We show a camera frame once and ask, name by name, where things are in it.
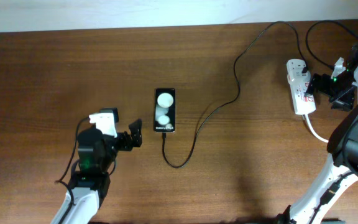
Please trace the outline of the black Galaxy smartphone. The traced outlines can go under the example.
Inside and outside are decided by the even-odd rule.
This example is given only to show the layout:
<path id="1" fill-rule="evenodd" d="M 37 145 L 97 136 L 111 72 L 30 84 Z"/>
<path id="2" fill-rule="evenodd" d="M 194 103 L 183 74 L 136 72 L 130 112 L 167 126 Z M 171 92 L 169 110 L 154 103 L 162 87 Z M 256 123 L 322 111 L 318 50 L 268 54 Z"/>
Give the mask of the black Galaxy smartphone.
<path id="1" fill-rule="evenodd" d="M 157 88 L 155 90 L 154 131 L 174 133 L 176 120 L 176 90 Z"/>

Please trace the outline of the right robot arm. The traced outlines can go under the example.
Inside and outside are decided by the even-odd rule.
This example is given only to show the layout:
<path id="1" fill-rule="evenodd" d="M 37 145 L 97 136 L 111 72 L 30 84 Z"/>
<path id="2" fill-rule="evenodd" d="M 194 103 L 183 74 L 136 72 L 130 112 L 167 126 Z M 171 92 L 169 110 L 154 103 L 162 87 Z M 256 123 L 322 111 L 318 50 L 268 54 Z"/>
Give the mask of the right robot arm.
<path id="1" fill-rule="evenodd" d="M 314 92 L 329 98 L 335 110 L 348 115 L 326 140 L 328 156 L 306 193 L 274 219 L 274 223 L 324 223 L 324 216 L 340 196 L 358 181 L 358 43 L 347 60 L 340 58 L 332 74 L 310 74 L 302 60 L 287 62 L 294 110 L 309 123 Z"/>

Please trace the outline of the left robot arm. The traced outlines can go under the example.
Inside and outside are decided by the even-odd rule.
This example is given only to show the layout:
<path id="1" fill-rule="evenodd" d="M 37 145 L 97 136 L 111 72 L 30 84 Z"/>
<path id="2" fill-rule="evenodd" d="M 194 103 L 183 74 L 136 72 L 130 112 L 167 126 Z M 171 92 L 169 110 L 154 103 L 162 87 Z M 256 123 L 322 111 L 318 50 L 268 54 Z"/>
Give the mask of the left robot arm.
<path id="1" fill-rule="evenodd" d="M 76 137 L 79 159 L 72 165 L 65 199 L 52 223 L 88 223 L 100 209 L 111 183 L 108 171 L 116 165 L 119 151 L 131 151 L 142 144 L 142 120 L 129 125 L 129 132 L 112 134 L 91 125 Z"/>

